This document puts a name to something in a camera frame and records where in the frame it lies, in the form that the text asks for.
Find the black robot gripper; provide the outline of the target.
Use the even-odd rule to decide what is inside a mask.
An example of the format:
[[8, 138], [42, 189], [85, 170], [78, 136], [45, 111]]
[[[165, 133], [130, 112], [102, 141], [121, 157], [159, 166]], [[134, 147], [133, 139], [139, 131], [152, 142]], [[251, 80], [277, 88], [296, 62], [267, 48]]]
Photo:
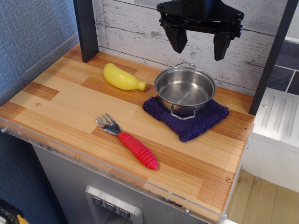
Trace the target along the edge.
[[160, 23], [177, 53], [187, 43], [187, 31], [214, 34], [214, 58], [224, 59], [234, 37], [242, 33], [244, 13], [221, 0], [173, 0], [157, 5]]

